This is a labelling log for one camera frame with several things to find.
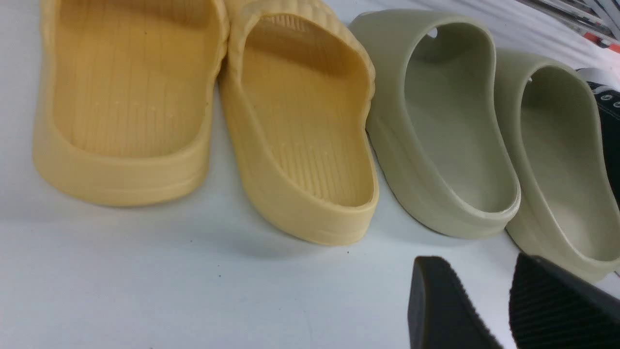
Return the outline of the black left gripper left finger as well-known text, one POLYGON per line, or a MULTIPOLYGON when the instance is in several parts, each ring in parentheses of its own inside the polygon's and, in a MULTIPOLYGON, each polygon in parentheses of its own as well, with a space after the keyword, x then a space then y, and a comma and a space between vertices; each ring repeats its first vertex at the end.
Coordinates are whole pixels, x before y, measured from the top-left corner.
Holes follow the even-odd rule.
POLYGON ((414 260, 407 314, 412 349, 501 349, 450 263, 414 260))

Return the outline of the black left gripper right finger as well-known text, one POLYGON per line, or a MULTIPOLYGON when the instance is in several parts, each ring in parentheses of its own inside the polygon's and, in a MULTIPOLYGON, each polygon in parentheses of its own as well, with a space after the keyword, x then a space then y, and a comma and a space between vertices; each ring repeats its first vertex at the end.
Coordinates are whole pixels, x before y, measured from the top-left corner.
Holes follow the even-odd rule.
POLYGON ((617 349, 620 303, 540 256, 518 255, 509 324, 519 349, 617 349))

